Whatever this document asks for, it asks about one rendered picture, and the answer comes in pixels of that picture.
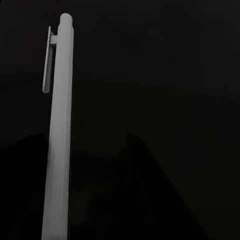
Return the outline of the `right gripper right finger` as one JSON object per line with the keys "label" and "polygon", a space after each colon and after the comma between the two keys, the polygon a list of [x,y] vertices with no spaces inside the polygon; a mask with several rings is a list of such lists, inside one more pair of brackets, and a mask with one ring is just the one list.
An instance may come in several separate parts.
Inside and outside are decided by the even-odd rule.
{"label": "right gripper right finger", "polygon": [[[129,240],[210,240],[145,142],[130,133],[125,162]],[[145,220],[137,167],[156,223]]]}

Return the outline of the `pen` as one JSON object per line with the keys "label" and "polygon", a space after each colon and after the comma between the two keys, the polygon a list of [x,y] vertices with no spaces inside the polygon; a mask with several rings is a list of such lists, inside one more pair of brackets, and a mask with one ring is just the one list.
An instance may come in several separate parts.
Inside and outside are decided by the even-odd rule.
{"label": "pen", "polygon": [[48,30],[42,92],[50,92],[56,47],[41,240],[67,240],[73,82],[74,28],[60,16],[57,35]]}

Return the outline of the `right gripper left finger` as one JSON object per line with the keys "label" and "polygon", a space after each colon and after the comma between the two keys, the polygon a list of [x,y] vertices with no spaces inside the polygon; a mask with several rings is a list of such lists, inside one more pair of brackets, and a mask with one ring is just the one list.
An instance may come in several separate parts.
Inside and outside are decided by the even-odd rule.
{"label": "right gripper left finger", "polygon": [[43,133],[0,151],[0,240],[5,240],[46,152]]}

